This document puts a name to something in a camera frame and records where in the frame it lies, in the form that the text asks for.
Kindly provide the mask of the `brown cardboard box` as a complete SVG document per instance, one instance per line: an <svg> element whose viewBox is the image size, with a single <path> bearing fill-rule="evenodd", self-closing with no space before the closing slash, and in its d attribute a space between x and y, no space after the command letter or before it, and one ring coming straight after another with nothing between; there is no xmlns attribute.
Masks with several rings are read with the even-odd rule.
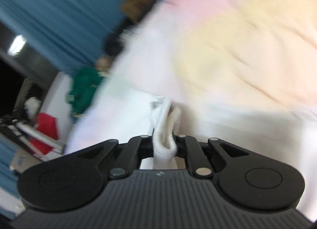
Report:
<svg viewBox="0 0 317 229"><path fill-rule="evenodd" d="M124 0L120 9L131 22L137 23L148 12L153 3L154 0Z"/></svg>

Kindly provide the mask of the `metal drying rack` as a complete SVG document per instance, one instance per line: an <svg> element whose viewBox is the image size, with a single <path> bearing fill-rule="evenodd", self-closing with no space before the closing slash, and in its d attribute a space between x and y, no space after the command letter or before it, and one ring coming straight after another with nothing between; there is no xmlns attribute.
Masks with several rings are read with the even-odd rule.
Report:
<svg viewBox="0 0 317 229"><path fill-rule="evenodd" d="M64 143L60 139L54 140L36 130L36 117L40 113L44 93L30 78L25 78L12 112L1 115L1 134L39 159L45 155L31 144L33 138L60 149L59 154L64 151Z"/></svg>

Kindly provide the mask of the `pastel rainbow bed sheet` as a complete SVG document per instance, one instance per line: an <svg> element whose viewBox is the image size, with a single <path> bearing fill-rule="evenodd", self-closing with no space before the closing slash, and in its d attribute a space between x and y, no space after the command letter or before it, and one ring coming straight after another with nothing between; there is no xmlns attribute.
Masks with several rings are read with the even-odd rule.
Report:
<svg viewBox="0 0 317 229"><path fill-rule="evenodd" d="M153 134L154 102L182 110L174 134L221 138L298 169L316 220L316 0L161 0L116 57L66 153Z"/></svg>

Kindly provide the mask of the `red cloth on rack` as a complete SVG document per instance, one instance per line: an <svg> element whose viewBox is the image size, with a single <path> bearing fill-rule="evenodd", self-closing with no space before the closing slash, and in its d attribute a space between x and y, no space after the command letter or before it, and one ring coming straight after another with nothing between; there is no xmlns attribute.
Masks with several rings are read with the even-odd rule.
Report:
<svg viewBox="0 0 317 229"><path fill-rule="evenodd" d="M57 129L57 120L55 117L50 116L46 113L39 113L36 117L36 130L43 133L44 135L54 139L59 139L59 133ZM50 153L51 151L56 151L60 153L60 149L51 147L43 141L33 138L31 144L36 147L43 155Z"/></svg>

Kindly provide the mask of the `dark clothes pile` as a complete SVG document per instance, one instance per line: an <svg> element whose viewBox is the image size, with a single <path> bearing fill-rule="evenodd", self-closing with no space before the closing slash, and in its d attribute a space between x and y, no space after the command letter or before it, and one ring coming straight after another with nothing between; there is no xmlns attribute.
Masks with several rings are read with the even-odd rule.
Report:
<svg viewBox="0 0 317 229"><path fill-rule="evenodd" d="M125 47L137 28L137 23L124 19L104 41L104 51L107 55L115 58Z"/></svg>

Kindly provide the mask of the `blue curtain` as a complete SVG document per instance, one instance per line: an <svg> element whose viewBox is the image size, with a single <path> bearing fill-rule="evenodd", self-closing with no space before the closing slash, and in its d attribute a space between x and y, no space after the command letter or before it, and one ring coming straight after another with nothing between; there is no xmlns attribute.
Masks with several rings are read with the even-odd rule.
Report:
<svg viewBox="0 0 317 229"><path fill-rule="evenodd" d="M62 72L93 65L124 19L123 0L1 0L1 22Z"/></svg>

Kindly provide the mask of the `white knit garment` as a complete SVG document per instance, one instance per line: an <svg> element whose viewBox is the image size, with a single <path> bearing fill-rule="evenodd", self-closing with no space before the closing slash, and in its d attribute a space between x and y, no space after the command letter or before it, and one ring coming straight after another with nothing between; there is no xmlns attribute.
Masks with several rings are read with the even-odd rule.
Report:
<svg viewBox="0 0 317 229"><path fill-rule="evenodd" d="M174 131L180 127L182 110L169 98L161 98L154 102L150 113L150 123L153 127L153 169L175 169L177 145Z"/></svg>

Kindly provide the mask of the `green garment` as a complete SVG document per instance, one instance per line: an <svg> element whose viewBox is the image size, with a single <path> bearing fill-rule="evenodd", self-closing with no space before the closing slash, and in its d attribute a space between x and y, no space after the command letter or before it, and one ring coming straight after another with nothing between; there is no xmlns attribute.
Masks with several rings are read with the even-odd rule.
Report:
<svg viewBox="0 0 317 229"><path fill-rule="evenodd" d="M106 73L89 67L80 70L73 77L72 89L67 95L71 116L79 117L86 111L105 76Z"/></svg>

